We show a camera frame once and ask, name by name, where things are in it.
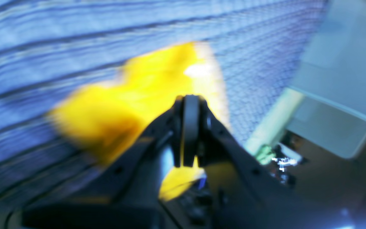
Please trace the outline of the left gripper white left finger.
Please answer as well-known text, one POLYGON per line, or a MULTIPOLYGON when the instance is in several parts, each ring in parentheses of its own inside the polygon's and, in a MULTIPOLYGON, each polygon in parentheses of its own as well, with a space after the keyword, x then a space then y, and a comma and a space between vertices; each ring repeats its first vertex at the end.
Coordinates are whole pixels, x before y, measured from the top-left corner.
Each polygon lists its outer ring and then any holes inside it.
POLYGON ((104 173, 77 193, 33 210, 154 209, 164 179, 164 159, 192 167, 200 144, 200 97, 177 97, 104 173))

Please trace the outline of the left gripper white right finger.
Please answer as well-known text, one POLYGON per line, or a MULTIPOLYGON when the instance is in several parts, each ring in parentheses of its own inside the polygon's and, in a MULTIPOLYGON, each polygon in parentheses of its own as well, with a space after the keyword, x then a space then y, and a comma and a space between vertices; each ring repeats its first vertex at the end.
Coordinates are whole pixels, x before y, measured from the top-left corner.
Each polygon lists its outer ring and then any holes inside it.
POLYGON ((351 217, 309 201, 252 157, 200 99, 200 165, 213 197, 211 229, 352 229, 351 217))

